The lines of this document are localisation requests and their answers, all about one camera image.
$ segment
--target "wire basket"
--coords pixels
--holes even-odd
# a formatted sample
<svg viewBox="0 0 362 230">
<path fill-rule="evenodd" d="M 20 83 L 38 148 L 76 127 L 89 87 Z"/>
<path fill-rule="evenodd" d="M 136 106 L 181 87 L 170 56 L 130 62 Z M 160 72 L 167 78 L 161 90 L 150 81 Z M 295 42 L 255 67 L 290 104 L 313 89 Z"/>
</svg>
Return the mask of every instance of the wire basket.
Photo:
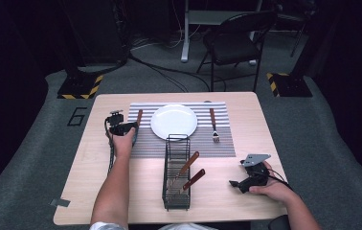
<svg viewBox="0 0 362 230">
<path fill-rule="evenodd" d="M 163 202 L 167 209 L 190 208 L 191 190 L 182 192 L 182 187 L 190 180 L 190 169 L 179 174 L 190 159 L 190 138 L 184 134 L 170 134 L 166 140 L 166 159 L 163 179 Z"/>
</svg>

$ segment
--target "wooden handle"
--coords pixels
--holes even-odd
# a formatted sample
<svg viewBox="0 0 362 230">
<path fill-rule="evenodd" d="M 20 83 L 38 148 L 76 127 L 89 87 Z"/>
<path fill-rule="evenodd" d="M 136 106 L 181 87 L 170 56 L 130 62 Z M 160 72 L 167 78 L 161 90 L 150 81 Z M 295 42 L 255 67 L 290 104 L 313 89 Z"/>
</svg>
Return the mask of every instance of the wooden handle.
<svg viewBox="0 0 362 230">
<path fill-rule="evenodd" d="M 180 190 L 180 193 L 188 190 L 191 187 L 191 185 L 194 184 L 202 176 L 204 176 L 204 174 L 205 174 L 205 170 L 204 169 L 200 170 L 191 180 L 189 180 L 187 183 L 185 183 L 185 185 Z"/>
<path fill-rule="evenodd" d="M 215 122 L 214 109 L 213 109 L 213 108 L 210 108 L 210 109 L 209 109 L 209 112 L 211 113 L 212 126 L 215 126 L 215 125 L 216 125 L 216 122 Z"/>
<path fill-rule="evenodd" d="M 139 109 L 139 113 L 137 114 L 137 126 L 140 126 L 140 122 L 142 121 L 143 109 Z"/>
<path fill-rule="evenodd" d="M 190 157 L 190 160 L 187 161 L 187 163 L 185 163 L 185 165 L 182 167 L 182 169 L 180 170 L 180 173 L 179 174 L 182 174 L 184 173 L 187 168 L 190 167 L 190 165 L 196 160 L 196 158 L 198 158 L 199 156 L 199 151 L 196 151 L 192 157 Z"/>
</svg>

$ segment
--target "office chair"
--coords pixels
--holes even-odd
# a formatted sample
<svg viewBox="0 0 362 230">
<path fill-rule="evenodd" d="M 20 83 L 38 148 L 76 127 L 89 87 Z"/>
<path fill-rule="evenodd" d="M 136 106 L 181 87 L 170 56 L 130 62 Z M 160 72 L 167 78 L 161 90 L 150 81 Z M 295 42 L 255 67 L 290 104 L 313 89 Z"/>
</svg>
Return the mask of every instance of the office chair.
<svg viewBox="0 0 362 230">
<path fill-rule="evenodd" d="M 214 32 L 204 35 L 203 43 L 207 52 L 196 73 L 199 73 L 203 64 L 211 63 L 212 92 L 214 91 L 214 82 L 220 81 L 214 78 L 214 64 L 219 66 L 234 64 L 237 67 L 240 62 L 254 59 L 257 61 L 257 69 L 253 92 L 256 92 L 265 35 L 275 24 L 275 21 L 276 14 L 273 11 L 252 11 L 233 16 L 222 22 Z M 253 40 L 249 37 L 250 32 L 255 32 Z M 205 62 L 208 55 L 211 55 L 211 61 Z"/>
<path fill-rule="evenodd" d="M 294 48 L 291 51 L 291 57 L 300 43 L 306 24 L 313 15 L 317 7 L 307 0 L 274 0 L 275 10 L 277 12 L 277 24 L 294 27 L 297 29 Z"/>
</svg>

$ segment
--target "gray carpet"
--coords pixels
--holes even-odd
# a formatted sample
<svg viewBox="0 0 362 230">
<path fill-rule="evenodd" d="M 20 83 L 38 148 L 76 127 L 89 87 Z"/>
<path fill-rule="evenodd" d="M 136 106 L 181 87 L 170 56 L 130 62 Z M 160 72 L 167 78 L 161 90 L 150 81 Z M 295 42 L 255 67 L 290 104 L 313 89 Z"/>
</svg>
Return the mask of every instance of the gray carpet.
<svg viewBox="0 0 362 230">
<path fill-rule="evenodd" d="M 270 33 L 264 47 L 257 94 L 269 125 L 289 183 L 302 196 L 324 229 L 362 229 L 362 167 L 338 135 L 329 106 L 312 79 L 305 77 L 312 98 L 275 98 L 265 74 L 287 73 L 298 54 L 289 57 L 294 39 Z M 190 60 L 181 63 L 182 45 L 167 48 L 151 45 L 132 51 L 143 61 L 183 71 L 194 72 L 203 58 L 200 40 L 193 41 Z M 106 66 L 84 68 L 95 71 Z M 237 71 L 254 70 L 243 64 Z M 218 76 L 235 73 L 222 67 Z M 207 91 L 194 77 L 165 72 L 186 87 L 188 92 Z M 203 67 L 209 73 L 209 66 Z M 209 83 L 208 76 L 201 76 Z M 0 176 L 0 229 L 88 229 L 87 225 L 56 226 L 56 207 L 49 205 L 58 198 L 74 160 L 86 120 L 94 99 L 57 99 L 65 73 L 47 77 L 49 94 L 42 110 L 20 149 Z M 227 81 L 227 91 L 250 91 L 253 78 Z M 223 90 L 216 84 L 216 91 Z M 129 60 L 120 69 L 104 75 L 97 95 L 112 93 L 161 93 L 182 90 L 149 69 Z M 74 110 L 84 115 L 80 126 L 67 126 Z M 253 221 L 252 229 L 266 229 L 268 221 Z"/>
</svg>

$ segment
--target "gray striped placemat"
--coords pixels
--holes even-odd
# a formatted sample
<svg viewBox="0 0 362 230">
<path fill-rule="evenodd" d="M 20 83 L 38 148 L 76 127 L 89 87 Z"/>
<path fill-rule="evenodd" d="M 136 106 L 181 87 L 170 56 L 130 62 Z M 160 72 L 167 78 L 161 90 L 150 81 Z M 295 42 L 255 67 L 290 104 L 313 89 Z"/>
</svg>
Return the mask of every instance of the gray striped placemat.
<svg viewBox="0 0 362 230">
<path fill-rule="evenodd" d="M 131 103 L 127 121 L 136 122 L 139 109 L 143 116 L 139 126 L 137 142 L 133 147 L 134 158 L 163 158 L 166 154 L 166 140 L 154 134 L 150 127 L 150 119 L 160 107 L 171 103 Z M 230 130 L 228 111 L 225 102 L 220 103 L 173 103 L 189 107 L 198 119 L 195 132 L 190 136 L 191 149 L 199 151 L 200 157 L 235 157 L 235 148 Z M 216 131 L 220 142 L 214 143 L 213 129 L 209 109 L 213 108 L 216 119 Z"/>
</svg>

